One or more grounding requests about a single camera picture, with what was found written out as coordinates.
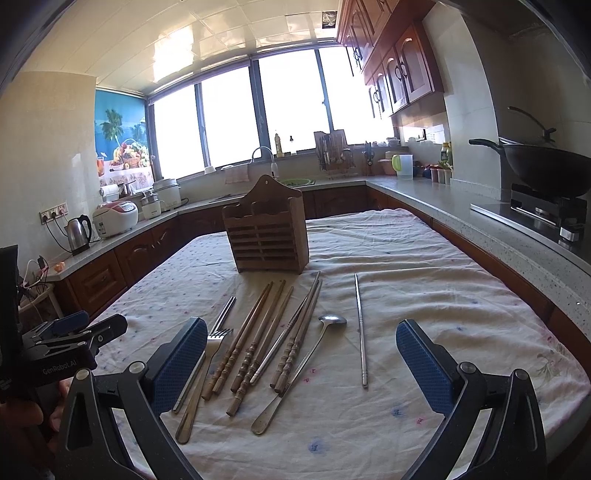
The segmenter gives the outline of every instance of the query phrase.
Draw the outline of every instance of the power outlet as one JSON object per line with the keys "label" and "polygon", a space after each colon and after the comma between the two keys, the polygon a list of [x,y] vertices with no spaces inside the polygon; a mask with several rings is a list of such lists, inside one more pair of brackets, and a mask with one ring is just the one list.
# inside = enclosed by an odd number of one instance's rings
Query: power outlet
{"label": "power outlet", "polygon": [[45,210],[43,212],[39,212],[39,217],[41,219],[41,223],[45,224],[47,222],[53,221],[54,218],[63,217],[68,214],[68,204],[66,202],[56,205],[49,210]]}

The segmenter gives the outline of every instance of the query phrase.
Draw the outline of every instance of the blue gripper pad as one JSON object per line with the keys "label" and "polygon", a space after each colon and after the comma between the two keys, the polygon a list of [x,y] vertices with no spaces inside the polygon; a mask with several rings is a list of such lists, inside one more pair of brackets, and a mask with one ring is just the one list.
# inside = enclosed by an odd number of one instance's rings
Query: blue gripper pad
{"label": "blue gripper pad", "polygon": [[62,319],[55,320],[51,325],[51,333],[59,337],[88,327],[89,324],[90,317],[84,310],[81,310]]}
{"label": "blue gripper pad", "polygon": [[146,362],[141,385],[156,415],[173,408],[207,344],[205,321],[191,317],[169,343],[158,347]]}
{"label": "blue gripper pad", "polygon": [[463,384],[453,357],[410,319],[398,324],[396,345],[431,409],[451,413]]}

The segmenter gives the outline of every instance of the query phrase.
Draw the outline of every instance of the ceiling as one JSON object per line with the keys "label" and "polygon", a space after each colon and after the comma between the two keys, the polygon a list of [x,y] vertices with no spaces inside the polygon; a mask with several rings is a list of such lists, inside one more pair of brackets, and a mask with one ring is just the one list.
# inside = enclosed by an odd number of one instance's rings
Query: ceiling
{"label": "ceiling", "polygon": [[340,0],[77,0],[23,70],[80,73],[148,95],[247,54],[334,39]]}

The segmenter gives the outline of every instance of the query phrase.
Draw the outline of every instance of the metal spoon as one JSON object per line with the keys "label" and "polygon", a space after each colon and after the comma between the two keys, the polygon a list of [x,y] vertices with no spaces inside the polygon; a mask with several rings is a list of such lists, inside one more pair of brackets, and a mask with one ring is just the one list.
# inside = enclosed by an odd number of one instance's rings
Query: metal spoon
{"label": "metal spoon", "polygon": [[294,384],[294,382],[297,380],[298,376],[300,375],[301,371],[304,369],[306,362],[310,359],[310,357],[314,353],[314,350],[316,350],[316,347],[320,345],[320,341],[322,340],[322,337],[324,336],[326,329],[330,325],[343,325],[343,324],[347,323],[347,320],[344,317],[342,317],[341,315],[335,315],[335,314],[331,314],[331,313],[323,315],[322,317],[320,317],[318,319],[324,325],[322,327],[322,331],[320,332],[320,336],[318,337],[316,344],[312,347],[312,350],[310,350],[310,352],[301,361],[300,366],[295,371],[294,376],[292,377],[291,381],[287,384],[285,391],[282,394],[278,394],[273,400],[271,400],[271,403],[269,403],[267,405],[267,407],[265,408],[265,410],[263,410],[262,413],[256,418],[256,420],[254,421],[254,423],[251,426],[251,431],[254,434],[262,435],[263,433],[265,433],[265,431],[269,427],[269,424],[271,423],[271,420],[275,416],[275,413],[277,412],[279,405],[281,404],[281,400],[283,400],[285,398],[285,396],[289,392],[291,386]]}

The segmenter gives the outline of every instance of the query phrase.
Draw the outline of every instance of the hand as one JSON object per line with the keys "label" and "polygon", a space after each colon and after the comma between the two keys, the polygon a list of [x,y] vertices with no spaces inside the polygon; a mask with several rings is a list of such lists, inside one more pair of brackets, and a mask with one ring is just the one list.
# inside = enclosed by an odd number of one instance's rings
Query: hand
{"label": "hand", "polygon": [[[53,453],[57,450],[57,432],[60,428],[61,415],[64,411],[64,403],[71,383],[72,379],[62,380],[59,383],[61,398],[56,409],[49,417],[48,423],[55,431],[55,435],[49,440],[47,447]],[[0,405],[0,421],[8,429],[14,445],[32,465],[38,469],[48,467],[48,465],[43,465],[40,461],[44,456],[39,455],[39,452],[23,430],[26,427],[33,427],[43,423],[43,412],[39,405],[32,401],[10,399]]]}

